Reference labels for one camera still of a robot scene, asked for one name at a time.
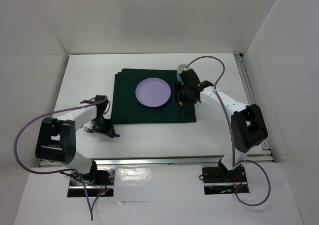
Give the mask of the purple plastic plate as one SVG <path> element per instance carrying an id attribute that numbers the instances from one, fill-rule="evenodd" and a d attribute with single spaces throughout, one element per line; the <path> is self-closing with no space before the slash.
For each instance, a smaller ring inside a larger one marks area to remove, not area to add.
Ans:
<path id="1" fill-rule="evenodd" d="M 162 79 L 147 78 L 137 85 L 135 95 L 142 105 L 156 108 L 168 102 L 171 96 L 171 88 Z"/>

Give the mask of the blue mug white inside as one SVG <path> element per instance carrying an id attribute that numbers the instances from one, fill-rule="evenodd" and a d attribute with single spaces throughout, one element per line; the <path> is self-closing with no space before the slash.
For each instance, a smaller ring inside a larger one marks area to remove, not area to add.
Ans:
<path id="1" fill-rule="evenodd" d="M 188 69 L 188 66 L 187 64 L 180 64 L 177 68 L 177 71 L 176 71 L 176 79 L 178 82 L 181 82 L 182 83 L 182 78 L 181 78 L 181 74 L 183 71 L 186 71 Z"/>

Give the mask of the gold knife black handle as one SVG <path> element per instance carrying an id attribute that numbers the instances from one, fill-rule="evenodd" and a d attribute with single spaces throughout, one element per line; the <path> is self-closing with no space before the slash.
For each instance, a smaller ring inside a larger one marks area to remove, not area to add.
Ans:
<path id="1" fill-rule="evenodd" d="M 180 109 L 181 109 L 181 118 L 184 119 L 185 118 L 185 114 L 184 114 L 183 102 L 182 101 L 178 101 L 178 103 L 179 103 Z"/>

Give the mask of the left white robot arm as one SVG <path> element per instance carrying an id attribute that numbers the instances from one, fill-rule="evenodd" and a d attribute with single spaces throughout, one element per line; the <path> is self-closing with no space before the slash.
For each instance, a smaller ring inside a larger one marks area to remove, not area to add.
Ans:
<path id="1" fill-rule="evenodd" d="M 104 118 L 108 104 L 107 96 L 96 95 L 94 99 L 82 101 L 78 109 L 64 110 L 65 114 L 56 118 L 44 118 L 36 145 L 36 158 L 65 165 L 72 171 L 74 179 L 81 178 L 88 185 L 108 177 L 108 173 L 98 170 L 94 160 L 84 157 L 76 148 L 76 132 L 81 128 L 110 138 L 120 136 L 115 133 L 112 120 Z"/>

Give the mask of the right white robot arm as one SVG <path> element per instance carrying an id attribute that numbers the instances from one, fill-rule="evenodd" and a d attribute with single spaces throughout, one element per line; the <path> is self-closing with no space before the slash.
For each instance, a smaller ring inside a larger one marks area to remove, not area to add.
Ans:
<path id="1" fill-rule="evenodd" d="M 222 181 L 234 177 L 249 151 L 268 137 L 261 109 L 256 104 L 241 103 L 209 81 L 201 82 L 193 69 L 179 69 L 175 97 L 180 104 L 203 103 L 226 117 L 231 136 L 231 148 L 218 161 L 217 175 Z"/>

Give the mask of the gold fork black handle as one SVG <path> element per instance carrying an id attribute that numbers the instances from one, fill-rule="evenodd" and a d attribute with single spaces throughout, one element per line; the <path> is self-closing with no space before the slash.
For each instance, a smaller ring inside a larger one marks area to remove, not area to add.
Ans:
<path id="1" fill-rule="evenodd" d="M 88 132 L 88 133 L 98 133 L 98 134 L 101 134 L 99 131 L 101 131 L 101 130 L 111 130 L 111 129 L 113 129 L 113 128 L 110 128 L 110 129 L 107 129 L 107 128 L 96 128 L 96 127 L 92 127 L 92 128 L 88 128 L 88 127 L 83 127 L 83 130 L 85 131 L 85 132 Z"/>

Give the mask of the dark green cloth placemat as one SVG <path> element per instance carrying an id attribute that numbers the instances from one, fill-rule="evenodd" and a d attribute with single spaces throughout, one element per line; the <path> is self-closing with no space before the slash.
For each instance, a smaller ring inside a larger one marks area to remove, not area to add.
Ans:
<path id="1" fill-rule="evenodd" d="M 141 123 L 191 123 L 196 122 L 195 106 L 184 103 L 185 118 L 181 118 L 180 105 L 170 97 L 167 103 L 157 108 L 142 105 L 136 98 L 137 85 L 147 78 L 159 78 L 174 90 L 176 71 L 124 68 L 115 75 L 111 119 L 114 124 Z"/>

